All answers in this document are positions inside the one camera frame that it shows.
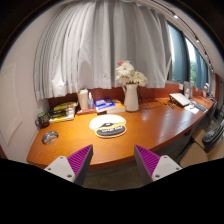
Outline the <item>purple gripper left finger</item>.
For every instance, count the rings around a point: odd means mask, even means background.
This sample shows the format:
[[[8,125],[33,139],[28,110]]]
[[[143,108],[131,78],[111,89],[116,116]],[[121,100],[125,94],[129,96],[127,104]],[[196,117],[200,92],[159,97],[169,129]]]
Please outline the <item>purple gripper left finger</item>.
[[[48,171],[65,180],[82,186],[93,156],[93,145],[88,145],[68,157],[59,156],[50,163]]]

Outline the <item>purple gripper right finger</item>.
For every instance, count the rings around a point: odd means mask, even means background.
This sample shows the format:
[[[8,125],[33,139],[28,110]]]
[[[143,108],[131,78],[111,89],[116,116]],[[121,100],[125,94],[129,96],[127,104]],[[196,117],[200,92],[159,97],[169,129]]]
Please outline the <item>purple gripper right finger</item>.
[[[134,157],[144,185],[182,169],[168,155],[158,156],[142,146],[134,146]]]

